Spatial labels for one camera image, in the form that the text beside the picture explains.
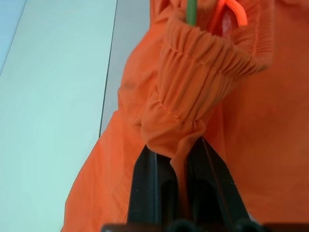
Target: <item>fabric fold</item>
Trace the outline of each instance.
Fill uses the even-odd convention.
[[[188,154],[213,106],[244,77],[271,63],[271,4],[245,5],[249,25],[229,31],[228,38],[203,30],[215,5],[210,0],[198,9],[203,21],[196,27],[184,22],[184,8],[176,9],[166,25],[157,87],[142,112],[141,134],[151,150],[171,158]],[[259,26],[269,19],[267,27]]]

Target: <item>orange garment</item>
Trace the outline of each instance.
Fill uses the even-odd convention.
[[[274,21],[273,1],[238,2],[248,25],[222,38],[206,31],[216,0],[199,1],[197,27],[184,23],[184,0],[150,0],[150,28],[127,61],[119,110],[72,186],[63,232],[125,222],[145,144],[172,158],[185,203],[185,159],[202,135],[259,222],[309,222],[307,8],[277,2]],[[274,63],[259,72],[272,60],[274,22]]]

